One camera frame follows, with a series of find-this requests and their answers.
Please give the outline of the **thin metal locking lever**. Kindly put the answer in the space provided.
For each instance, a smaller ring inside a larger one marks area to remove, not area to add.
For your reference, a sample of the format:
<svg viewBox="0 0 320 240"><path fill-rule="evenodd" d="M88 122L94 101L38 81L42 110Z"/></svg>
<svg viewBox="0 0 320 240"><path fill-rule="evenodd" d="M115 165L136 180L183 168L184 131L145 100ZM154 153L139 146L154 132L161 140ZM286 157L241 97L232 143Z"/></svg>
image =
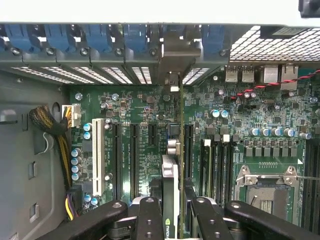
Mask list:
<svg viewBox="0 0 320 240"><path fill-rule="evenodd" d="M312 180L312 181L320 181L320 177L313 177L313 176L284 176L284 180Z"/></svg>

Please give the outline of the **black open PC case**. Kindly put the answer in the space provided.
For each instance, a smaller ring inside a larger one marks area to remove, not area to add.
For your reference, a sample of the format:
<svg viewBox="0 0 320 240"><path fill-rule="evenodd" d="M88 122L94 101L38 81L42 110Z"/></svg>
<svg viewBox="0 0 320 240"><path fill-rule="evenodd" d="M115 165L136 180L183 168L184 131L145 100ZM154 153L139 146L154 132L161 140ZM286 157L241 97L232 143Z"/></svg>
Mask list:
<svg viewBox="0 0 320 240"><path fill-rule="evenodd" d="M254 68L250 89L281 83L283 65L320 72L320 27L225 23L136 23L147 25L148 48L137 53L126 48L123 26L132 23L96 23L109 26L112 51L98 52L87 44L85 24L70 25L74 52L49 45L45 24L32 26L34 52L11 45L5 24L0 23L0 240L37 240L73 221L77 190L72 179L72 130L62 118L62 105L75 105L71 89L80 86L160 86L166 91L159 70L164 33L178 32L198 50L194 64L183 79L196 86L211 79L225 66ZM204 56L202 25L224 26L223 49ZM278 82L263 83L265 66L278 66ZM183 185L183 227L174 240L203 240L194 233L191 200L207 198L224 218L225 205L210 197L186 196ZM99 240L134 240L135 220L115 222Z"/></svg>

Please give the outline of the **silver port housing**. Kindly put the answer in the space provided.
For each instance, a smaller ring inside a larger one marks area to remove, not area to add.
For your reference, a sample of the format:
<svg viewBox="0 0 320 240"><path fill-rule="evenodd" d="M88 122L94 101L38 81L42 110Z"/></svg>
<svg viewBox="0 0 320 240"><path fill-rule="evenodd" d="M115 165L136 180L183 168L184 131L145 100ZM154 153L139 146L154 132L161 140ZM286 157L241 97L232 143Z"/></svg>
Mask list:
<svg viewBox="0 0 320 240"><path fill-rule="evenodd" d="M277 83L279 68L277 65L265 66L262 73L262 81L264 84Z"/></svg>

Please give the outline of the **short black expansion slot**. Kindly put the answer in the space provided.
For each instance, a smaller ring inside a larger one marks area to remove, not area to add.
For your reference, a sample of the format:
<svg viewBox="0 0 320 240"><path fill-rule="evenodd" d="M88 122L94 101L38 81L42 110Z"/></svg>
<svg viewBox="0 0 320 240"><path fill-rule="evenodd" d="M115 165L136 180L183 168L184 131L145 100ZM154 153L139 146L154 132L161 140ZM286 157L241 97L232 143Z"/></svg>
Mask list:
<svg viewBox="0 0 320 240"><path fill-rule="evenodd" d="M149 123L148 124L148 145L155 146L157 141L157 124Z"/></svg>

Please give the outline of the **CPU socket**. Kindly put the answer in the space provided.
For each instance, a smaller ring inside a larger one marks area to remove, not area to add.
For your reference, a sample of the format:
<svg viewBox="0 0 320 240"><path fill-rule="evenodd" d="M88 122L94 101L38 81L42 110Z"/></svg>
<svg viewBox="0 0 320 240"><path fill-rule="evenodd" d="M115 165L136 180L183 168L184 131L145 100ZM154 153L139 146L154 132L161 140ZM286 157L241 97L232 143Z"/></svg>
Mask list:
<svg viewBox="0 0 320 240"><path fill-rule="evenodd" d="M243 165L235 179L234 199L300 224L300 182L294 166L283 173L253 173Z"/></svg>

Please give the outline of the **silver USB port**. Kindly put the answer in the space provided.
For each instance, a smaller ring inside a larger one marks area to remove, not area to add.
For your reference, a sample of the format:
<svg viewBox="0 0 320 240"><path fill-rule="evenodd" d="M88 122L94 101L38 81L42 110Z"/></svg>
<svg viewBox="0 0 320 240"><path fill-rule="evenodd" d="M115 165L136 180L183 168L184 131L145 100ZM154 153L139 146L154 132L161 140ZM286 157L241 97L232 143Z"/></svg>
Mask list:
<svg viewBox="0 0 320 240"><path fill-rule="evenodd" d="M226 65L225 70L225 82L227 83L237 83L238 82L238 67Z"/></svg>
<svg viewBox="0 0 320 240"><path fill-rule="evenodd" d="M243 66L242 67L242 77L241 81L243 83L253 83L255 81L255 71L252 66Z"/></svg>

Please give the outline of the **silver network port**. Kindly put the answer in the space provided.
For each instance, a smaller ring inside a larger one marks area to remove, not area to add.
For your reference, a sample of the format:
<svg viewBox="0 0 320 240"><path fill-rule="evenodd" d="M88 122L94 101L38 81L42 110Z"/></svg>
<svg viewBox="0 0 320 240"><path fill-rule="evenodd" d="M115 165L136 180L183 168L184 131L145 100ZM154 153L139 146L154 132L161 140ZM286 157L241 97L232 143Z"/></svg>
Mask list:
<svg viewBox="0 0 320 240"><path fill-rule="evenodd" d="M283 65L281 70L281 86L282 91L296 91L299 67L295 65Z"/></svg>

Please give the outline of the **white expansion slot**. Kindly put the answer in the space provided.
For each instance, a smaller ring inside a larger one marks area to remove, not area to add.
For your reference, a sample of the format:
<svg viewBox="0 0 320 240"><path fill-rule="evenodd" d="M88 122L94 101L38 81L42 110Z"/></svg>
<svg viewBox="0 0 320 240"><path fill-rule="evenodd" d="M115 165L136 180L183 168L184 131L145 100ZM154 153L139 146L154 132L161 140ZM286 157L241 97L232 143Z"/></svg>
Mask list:
<svg viewBox="0 0 320 240"><path fill-rule="evenodd" d="M92 119L92 183L93 195L102 196L105 191L105 120Z"/></svg>

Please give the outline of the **green RAM stick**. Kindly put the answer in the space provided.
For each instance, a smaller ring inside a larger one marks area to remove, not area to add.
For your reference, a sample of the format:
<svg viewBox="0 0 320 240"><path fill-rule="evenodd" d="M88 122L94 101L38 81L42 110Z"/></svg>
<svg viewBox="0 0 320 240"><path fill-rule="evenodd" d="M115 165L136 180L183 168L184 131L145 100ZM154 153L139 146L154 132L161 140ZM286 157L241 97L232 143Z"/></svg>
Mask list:
<svg viewBox="0 0 320 240"><path fill-rule="evenodd" d="M210 139L203 140L202 193L210 197L212 193L212 144Z"/></svg>

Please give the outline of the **blue slot clip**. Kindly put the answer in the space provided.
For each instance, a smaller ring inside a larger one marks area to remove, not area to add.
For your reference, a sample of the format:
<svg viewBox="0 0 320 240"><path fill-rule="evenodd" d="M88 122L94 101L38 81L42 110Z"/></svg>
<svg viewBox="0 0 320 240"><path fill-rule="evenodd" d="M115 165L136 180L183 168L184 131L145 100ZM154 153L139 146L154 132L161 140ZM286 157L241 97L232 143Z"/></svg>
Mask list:
<svg viewBox="0 0 320 240"><path fill-rule="evenodd" d="M201 43L205 57L219 53L223 49L225 27L217 24L201 26Z"/></svg>
<svg viewBox="0 0 320 240"><path fill-rule="evenodd" d="M32 26L29 24L5 24L5 32L11 45L23 52L33 53L35 46L31 40Z"/></svg>
<svg viewBox="0 0 320 240"><path fill-rule="evenodd" d="M124 44L134 53L145 53L148 49L148 26L146 24L125 24Z"/></svg>
<svg viewBox="0 0 320 240"><path fill-rule="evenodd" d="M83 24L87 45L99 53L110 53L113 50L111 31L107 24Z"/></svg>
<svg viewBox="0 0 320 240"><path fill-rule="evenodd" d="M69 24L45 24L46 40L49 45L64 53L76 50L76 42Z"/></svg>

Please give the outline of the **long black expansion slot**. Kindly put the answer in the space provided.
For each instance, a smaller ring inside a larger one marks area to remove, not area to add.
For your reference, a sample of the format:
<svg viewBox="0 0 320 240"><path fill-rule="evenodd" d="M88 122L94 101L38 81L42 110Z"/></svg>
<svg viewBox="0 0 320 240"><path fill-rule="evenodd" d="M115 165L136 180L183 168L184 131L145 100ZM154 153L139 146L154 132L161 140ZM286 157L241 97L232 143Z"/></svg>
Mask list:
<svg viewBox="0 0 320 240"><path fill-rule="evenodd" d="M123 194L123 154L122 124L116 122L112 127L112 160L113 160L113 199L120 200Z"/></svg>
<svg viewBox="0 0 320 240"><path fill-rule="evenodd" d="M130 199L139 196L139 133L138 123L130 124Z"/></svg>
<svg viewBox="0 0 320 240"><path fill-rule="evenodd" d="M184 125L184 175L185 178L192 177L192 152L193 152L194 126Z"/></svg>

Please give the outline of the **white power connector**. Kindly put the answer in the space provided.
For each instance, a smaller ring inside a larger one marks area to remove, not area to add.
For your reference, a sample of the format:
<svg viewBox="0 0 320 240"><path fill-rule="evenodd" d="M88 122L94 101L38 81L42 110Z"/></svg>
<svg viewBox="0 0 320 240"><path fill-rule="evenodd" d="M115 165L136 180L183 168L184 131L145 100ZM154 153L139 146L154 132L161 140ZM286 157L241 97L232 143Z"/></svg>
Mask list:
<svg viewBox="0 0 320 240"><path fill-rule="evenodd" d="M81 127L81 106L80 105L62 105L62 118L67 119L67 128Z"/></svg>

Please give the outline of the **black RAM slot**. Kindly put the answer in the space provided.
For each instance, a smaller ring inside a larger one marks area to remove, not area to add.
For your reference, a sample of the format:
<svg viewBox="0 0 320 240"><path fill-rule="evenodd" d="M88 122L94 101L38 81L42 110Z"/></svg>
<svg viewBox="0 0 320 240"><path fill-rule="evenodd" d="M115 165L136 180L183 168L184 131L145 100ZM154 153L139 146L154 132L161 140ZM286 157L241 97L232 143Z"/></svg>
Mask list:
<svg viewBox="0 0 320 240"><path fill-rule="evenodd" d="M315 232L319 232L320 224L320 144L313 147L313 177L316 180L313 181L313 219L312 227Z"/></svg>
<svg viewBox="0 0 320 240"><path fill-rule="evenodd" d="M232 164L233 164L233 147L231 141L225 144L225 187L224 187L224 204L231 199L232 188Z"/></svg>
<svg viewBox="0 0 320 240"><path fill-rule="evenodd" d="M224 146L221 139L215 143L216 184L215 199L220 206L223 202Z"/></svg>
<svg viewBox="0 0 320 240"><path fill-rule="evenodd" d="M234 137L231 137L231 143L230 143L230 200L234 199L233 193L234 193L234 153L235 148L237 147L237 142L234 141Z"/></svg>
<svg viewBox="0 0 320 240"><path fill-rule="evenodd" d="M313 145L311 140L306 141L306 152L305 152L305 166L304 166L304 176L312 177L313 176ZM303 227L307 230L310 230L311 224L311 206L312 206L312 180L305 179L303 181Z"/></svg>

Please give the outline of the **green motherboard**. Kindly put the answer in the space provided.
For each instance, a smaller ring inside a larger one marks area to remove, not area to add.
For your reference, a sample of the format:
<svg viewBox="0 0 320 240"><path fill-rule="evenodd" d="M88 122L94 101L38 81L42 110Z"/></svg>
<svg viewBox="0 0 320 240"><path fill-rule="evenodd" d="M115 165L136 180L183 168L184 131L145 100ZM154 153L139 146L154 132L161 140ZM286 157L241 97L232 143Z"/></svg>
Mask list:
<svg viewBox="0 0 320 240"><path fill-rule="evenodd" d="M216 142L223 143L223 194L225 193L226 143L234 141L234 185L243 165L252 173L284 173L289 166L305 177L306 141L320 144L320 72L298 70L296 91L281 84L250 89L239 80L225 82L219 71L183 93L185 124L193 125L192 175L185 178L186 196L203 195L203 140L212 146L211 195L216 202ZM76 185L76 208L85 214L113 199L113 124L122 125L122 198L131 200L130 124L139 124L139 196L162 200L162 156L167 152L167 123L173 121L173 99L161 86L79 86L71 89L73 103L80 105L81 126L71 132L71 176ZM93 195L92 119L104 119L104 193ZM148 124L157 124L156 145L149 146ZM299 210L303 227L304 179L300 183ZM313 230L314 181L311 193Z"/></svg>

